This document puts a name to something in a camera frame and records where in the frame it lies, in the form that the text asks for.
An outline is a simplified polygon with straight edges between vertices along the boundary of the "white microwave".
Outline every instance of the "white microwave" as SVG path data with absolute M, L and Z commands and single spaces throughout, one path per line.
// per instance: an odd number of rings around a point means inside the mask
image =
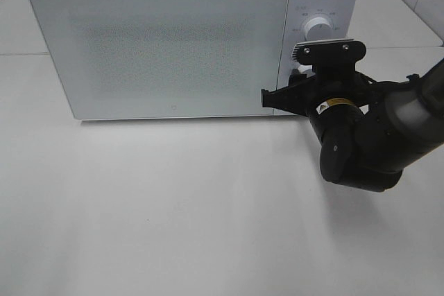
M 76 119 L 259 116 L 355 0 L 30 0 Z

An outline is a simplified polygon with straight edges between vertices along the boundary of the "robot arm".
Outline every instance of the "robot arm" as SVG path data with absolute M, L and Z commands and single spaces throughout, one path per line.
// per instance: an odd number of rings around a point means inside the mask
M 353 40 L 297 44 L 295 60 L 315 75 L 295 72 L 288 87 L 263 90 L 262 105 L 309 118 L 322 145 L 325 180 L 382 192 L 444 143 L 444 60 L 422 78 L 377 82 L 355 71 L 365 54 L 364 44 Z

